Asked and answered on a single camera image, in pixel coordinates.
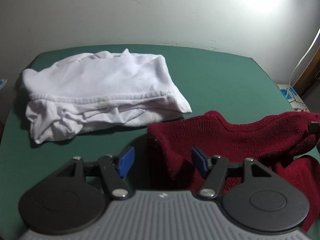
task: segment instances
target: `green table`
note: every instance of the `green table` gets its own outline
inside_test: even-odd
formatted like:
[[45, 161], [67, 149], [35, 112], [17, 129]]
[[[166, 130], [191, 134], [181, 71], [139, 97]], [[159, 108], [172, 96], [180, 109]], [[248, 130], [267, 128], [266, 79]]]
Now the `green table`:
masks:
[[[31, 68], [39, 71], [82, 52], [122, 52], [125, 48], [136, 53], [162, 54], [166, 58], [173, 82], [193, 110], [185, 118], [216, 110], [227, 121], [241, 124], [292, 111], [254, 60], [227, 53], [152, 45], [89, 46], [42, 53]], [[119, 153], [130, 144], [136, 148], [136, 162], [127, 181], [135, 188], [148, 187], [145, 128], [111, 128], [38, 146], [29, 139], [29, 123], [25, 118], [27, 102], [28, 94], [21, 88], [0, 146], [0, 235], [5, 240], [17, 239], [25, 231], [17, 208], [21, 195], [75, 155], [93, 161], [101, 155]], [[318, 156], [316, 150], [310, 154]]]

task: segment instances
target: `metal rivet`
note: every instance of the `metal rivet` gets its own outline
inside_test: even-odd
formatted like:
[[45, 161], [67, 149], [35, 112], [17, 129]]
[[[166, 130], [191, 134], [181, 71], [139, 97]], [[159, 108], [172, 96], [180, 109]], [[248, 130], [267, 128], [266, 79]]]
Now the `metal rivet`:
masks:
[[126, 197], [129, 192], [124, 188], [117, 188], [112, 191], [112, 194], [115, 197]]
[[213, 197], [215, 194], [216, 192], [210, 188], [204, 188], [200, 190], [200, 195], [204, 197]]

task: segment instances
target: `blue gripper pad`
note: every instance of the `blue gripper pad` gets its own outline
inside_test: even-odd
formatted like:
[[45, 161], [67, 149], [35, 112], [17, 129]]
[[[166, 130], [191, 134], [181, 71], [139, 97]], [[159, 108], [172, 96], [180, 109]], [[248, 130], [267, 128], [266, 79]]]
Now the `blue gripper pad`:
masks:
[[134, 162], [134, 147], [128, 147], [124, 149], [124, 151], [119, 155], [119, 165], [117, 168], [117, 172], [121, 179], [127, 176], [133, 162]]
[[291, 91], [295, 96], [298, 95], [297, 92], [293, 89], [293, 87], [290, 87], [290, 91]]
[[200, 149], [197, 149], [195, 147], [192, 148], [191, 161], [203, 179], [207, 178], [209, 174], [209, 164], [208, 164], [209, 158], [210, 157], [208, 157]]
[[[284, 97], [287, 95], [287, 90], [286, 89], [280, 89], [280, 92], [283, 94]], [[292, 98], [292, 96], [288, 93], [287, 99], [291, 99], [291, 98]]]

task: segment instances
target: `red knit sweater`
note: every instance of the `red knit sweater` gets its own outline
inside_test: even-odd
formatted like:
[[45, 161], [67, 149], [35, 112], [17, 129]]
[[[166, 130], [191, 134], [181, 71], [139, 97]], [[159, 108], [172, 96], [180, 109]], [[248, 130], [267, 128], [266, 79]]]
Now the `red knit sweater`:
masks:
[[[320, 114], [286, 112], [250, 124], [230, 124], [218, 112], [175, 122], [148, 126], [151, 182], [158, 189], [190, 189], [197, 192], [204, 180], [191, 163], [191, 149], [222, 155], [231, 162], [252, 157], [301, 190], [310, 201], [303, 225], [307, 231], [320, 212], [320, 165], [311, 156], [293, 161], [313, 149], [319, 135], [309, 134], [308, 124]], [[228, 178], [225, 190], [240, 183]]]

